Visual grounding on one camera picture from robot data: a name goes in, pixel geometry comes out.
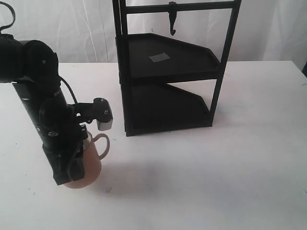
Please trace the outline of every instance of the white backdrop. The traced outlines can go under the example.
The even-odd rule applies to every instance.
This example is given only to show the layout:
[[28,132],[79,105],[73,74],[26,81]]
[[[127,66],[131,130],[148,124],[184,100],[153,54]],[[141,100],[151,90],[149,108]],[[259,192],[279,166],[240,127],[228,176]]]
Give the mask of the white backdrop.
[[[116,62],[111,0],[4,0],[16,10],[6,30],[18,40],[37,39],[61,62]],[[128,5],[168,4],[170,0],[127,0]],[[177,3],[210,0],[177,0]],[[242,0],[229,60],[307,61],[307,0]],[[230,10],[179,12],[174,38],[211,48],[220,58]],[[12,17],[0,6],[0,25]],[[170,36],[167,13],[131,15],[130,33]]]

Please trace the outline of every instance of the pink mug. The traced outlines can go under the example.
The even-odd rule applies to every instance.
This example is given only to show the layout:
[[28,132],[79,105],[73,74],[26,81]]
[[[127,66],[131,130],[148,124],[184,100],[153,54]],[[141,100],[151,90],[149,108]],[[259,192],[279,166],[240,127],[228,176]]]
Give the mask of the pink mug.
[[[95,142],[100,138],[106,138],[106,150],[98,155],[98,151],[95,146]],[[110,139],[104,134],[100,133],[93,138],[92,134],[88,132],[88,139],[83,141],[83,166],[85,171],[85,176],[83,179],[78,181],[71,181],[64,186],[68,188],[84,188],[96,181],[101,173],[101,160],[107,156],[110,150]]]

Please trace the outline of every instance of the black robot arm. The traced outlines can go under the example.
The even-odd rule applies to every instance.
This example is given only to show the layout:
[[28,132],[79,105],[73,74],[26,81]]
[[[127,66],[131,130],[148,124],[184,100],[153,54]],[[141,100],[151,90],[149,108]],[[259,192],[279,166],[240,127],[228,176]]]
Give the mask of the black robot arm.
[[56,183],[82,179],[83,140],[88,134],[81,123],[96,119],[99,130],[110,129],[113,116],[108,101],[96,98],[93,103],[67,104],[56,53],[41,41],[16,41],[1,34],[2,29],[0,83],[13,84],[43,141]]

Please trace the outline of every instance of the black cable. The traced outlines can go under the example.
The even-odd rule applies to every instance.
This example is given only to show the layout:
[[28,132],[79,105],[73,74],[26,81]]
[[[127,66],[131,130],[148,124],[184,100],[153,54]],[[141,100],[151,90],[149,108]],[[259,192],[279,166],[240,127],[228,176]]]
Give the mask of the black cable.
[[3,1],[0,1],[0,5],[4,5],[6,6],[7,8],[10,9],[11,13],[12,13],[12,16],[13,16],[13,22],[9,25],[4,25],[2,27],[0,27],[0,34],[1,34],[1,31],[4,30],[4,29],[8,29],[10,28],[14,23],[15,23],[15,20],[16,20],[16,14],[15,14],[15,10],[12,6],[10,6],[9,4],[3,2]]
[[61,81],[64,82],[64,84],[67,86],[69,92],[71,93],[71,96],[72,96],[72,98],[73,98],[73,101],[75,102],[75,104],[77,104],[77,103],[78,103],[78,102],[77,102],[77,99],[76,99],[75,94],[73,93],[73,91],[72,91],[70,85],[69,85],[69,84],[67,83],[67,81],[65,81],[61,76],[59,76],[59,78],[60,78]]

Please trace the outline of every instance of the shelf rack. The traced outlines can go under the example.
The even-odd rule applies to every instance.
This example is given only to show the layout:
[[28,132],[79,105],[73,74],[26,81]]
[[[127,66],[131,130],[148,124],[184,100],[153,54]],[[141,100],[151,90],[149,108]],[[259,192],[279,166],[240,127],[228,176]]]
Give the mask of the shelf rack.
[[[242,0],[149,6],[112,1],[126,135],[212,126]],[[212,9],[232,9],[221,61],[205,47],[128,34],[128,14]],[[216,80],[210,109],[200,96],[168,84],[209,79]]]

